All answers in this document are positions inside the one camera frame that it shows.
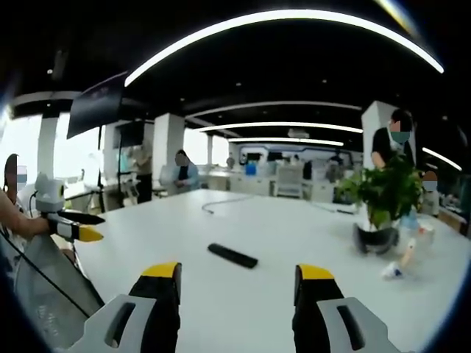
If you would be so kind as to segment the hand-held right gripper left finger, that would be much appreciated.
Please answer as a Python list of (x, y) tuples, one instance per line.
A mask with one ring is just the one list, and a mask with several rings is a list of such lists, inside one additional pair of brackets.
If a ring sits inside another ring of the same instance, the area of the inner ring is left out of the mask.
[(175, 352), (180, 329), (182, 264), (146, 269), (129, 294), (94, 313), (70, 352)]

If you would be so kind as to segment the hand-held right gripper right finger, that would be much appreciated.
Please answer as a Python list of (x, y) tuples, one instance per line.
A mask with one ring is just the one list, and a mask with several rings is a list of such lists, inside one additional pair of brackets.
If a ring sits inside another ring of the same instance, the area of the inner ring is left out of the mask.
[(346, 297), (326, 269), (299, 264), (295, 270), (294, 344), (297, 352), (398, 352), (388, 329), (371, 310)]

